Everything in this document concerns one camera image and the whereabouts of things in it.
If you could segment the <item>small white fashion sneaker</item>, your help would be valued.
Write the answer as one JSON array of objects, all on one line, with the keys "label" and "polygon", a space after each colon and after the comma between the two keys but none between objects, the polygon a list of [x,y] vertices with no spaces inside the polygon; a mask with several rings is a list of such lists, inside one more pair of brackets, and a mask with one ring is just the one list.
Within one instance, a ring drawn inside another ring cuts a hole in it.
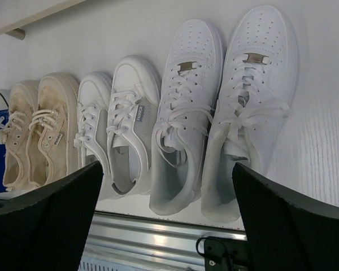
[{"label": "small white fashion sneaker", "polygon": [[105,176],[109,170],[106,129],[111,87],[112,79],[104,72],[91,72],[81,80],[77,99],[78,131],[74,139],[79,166],[98,161]]},{"label": "small white fashion sneaker", "polygon": [[145,58],[128,55],[116,66],[107,115],[109,185],[104,198],[150,192],[159,88],[160,78]]}]

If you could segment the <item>beige canvas sneaker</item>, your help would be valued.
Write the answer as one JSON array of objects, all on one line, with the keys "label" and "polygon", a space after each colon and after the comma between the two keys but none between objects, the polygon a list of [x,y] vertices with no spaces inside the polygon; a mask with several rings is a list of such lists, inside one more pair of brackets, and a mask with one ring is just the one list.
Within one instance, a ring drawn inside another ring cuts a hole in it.
[{"label": "beige canvas sneaker", "polygon": [[10,91],[8,122],[0,132],[0,140],[6,148],[3,185],[7,191],[28,188],[26,148],[29,124],[38,108],[38,87],[38,81],[25,80],[14,85]]},{"label": "beige canvas sneaker", "polygon": [[78,82],[69,74],[49,73],[38,87],[26,146],[29,187],[39,188],[79,169],[77,133]]}]

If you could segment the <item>large white sneaker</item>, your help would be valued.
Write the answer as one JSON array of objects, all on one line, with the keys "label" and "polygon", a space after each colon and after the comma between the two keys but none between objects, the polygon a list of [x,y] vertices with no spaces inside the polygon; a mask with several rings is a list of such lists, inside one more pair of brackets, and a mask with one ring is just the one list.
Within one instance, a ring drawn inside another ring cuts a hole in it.
[{"label": "large white sneaker", "polygon": [[251,9],[227,48],[208,135],[201,212],[229,223],[240,217],[232,181],[236,162],[266,174],[297,87],[299,52],[289,18],[277,8]]},{"label": "large white sneaker", "polygon": [[208,127],[224,61],[221,36],[209,23],[190,19],[172,41],[152,133],[149,207],[179,213],[201,195]]}]

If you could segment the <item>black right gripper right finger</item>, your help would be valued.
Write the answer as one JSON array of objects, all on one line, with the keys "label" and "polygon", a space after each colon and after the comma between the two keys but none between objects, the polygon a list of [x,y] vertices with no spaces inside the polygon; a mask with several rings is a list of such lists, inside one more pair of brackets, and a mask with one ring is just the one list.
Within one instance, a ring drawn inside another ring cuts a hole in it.
[{"label": "black right gripper right finger", "polygon": [[339,270],[339,207],[240,163],[232,180],[255,270]]}]

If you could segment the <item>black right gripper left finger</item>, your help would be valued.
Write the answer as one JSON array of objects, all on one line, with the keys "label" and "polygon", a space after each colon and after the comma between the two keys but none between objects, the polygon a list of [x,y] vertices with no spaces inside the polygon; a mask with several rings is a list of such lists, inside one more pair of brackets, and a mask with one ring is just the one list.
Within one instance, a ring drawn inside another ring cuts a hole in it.
[{"label": "black right gripper left finger", "polygon": [[101,189],[93,162],[0,202],[0,270],[78,270]]}]

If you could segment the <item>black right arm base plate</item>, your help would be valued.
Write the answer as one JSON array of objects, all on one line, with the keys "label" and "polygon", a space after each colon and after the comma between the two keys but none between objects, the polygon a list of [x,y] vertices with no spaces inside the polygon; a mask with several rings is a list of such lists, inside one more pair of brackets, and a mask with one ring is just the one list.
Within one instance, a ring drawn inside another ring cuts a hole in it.
[{"label": "black right arm base plate", "polygon": [[254,270],[247,241],[218,237],[201,237],[195,249],[205,261],[205,271]]}]

